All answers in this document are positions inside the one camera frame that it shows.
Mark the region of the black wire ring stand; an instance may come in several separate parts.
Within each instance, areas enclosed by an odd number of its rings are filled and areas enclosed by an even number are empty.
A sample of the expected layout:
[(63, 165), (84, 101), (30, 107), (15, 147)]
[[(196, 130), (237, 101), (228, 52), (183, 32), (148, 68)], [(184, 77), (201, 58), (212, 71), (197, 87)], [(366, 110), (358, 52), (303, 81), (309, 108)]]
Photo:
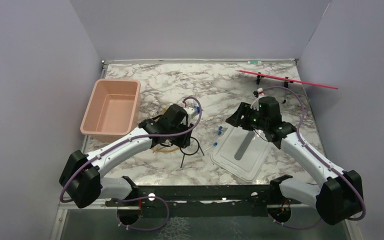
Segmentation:
[(205, 156), (200, 141), (193, 136), (190, 137), (190, 145), (184, 148), (180, 147), (179, 150), (182, 154), (180, 169), (183, 168), (186, 157), (194, 156), (196, 154), (202, 154), (202, 156)]

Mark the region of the clear plastic lid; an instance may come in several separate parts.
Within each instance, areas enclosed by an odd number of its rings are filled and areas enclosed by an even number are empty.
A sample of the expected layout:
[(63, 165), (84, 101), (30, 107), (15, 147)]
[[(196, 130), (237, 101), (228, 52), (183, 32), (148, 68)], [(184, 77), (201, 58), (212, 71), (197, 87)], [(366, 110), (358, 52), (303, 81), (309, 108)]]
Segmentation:
[(254, 131), (229, 127), (217, 142), (210, 159), (243, 182), (251, 183), (257, 179), (272, 146)]

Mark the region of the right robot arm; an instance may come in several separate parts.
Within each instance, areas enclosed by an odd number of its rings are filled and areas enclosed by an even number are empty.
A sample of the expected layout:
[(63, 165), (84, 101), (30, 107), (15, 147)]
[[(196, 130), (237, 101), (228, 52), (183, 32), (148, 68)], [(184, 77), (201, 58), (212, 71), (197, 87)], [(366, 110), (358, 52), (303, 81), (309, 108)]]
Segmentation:
[(268, 142), (291, 156), (317, 183), (311, 185), (291, 176), (279, 177), (271, 181), (268, 190), (272, 202), (297, 200), (316, 209), (329, 225), (358, 213), (365, 216), (361, 176), (354, 170), (338, 167), (305, 141), (295, 126), (282, 120), (280, 104), (274, 97), (260, 98), (257, 107), (241, 102), (226, 123), (246, 131), (262, 131)]

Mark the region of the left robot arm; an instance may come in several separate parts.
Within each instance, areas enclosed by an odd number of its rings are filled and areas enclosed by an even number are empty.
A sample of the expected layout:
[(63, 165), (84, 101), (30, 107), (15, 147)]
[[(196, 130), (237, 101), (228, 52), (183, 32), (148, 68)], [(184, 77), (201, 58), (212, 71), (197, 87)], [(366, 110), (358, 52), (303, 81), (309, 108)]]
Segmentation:
[(60, 202), (74, 202), (82, 209), (97, 199), (115, 198), (124, 205), (132, 205), (137, 200), (133, 183), (125, 177), (113, 179), (106, 174), (134, 155), (165, 142), (188, 147), (195, 127), (193, 118), (200, 116), (195, 107), (172, 104), (163, 114), (143, 120), (130, 133), (105, 147), (88, 153), (74, 151), (58, 180), (62, 186)]

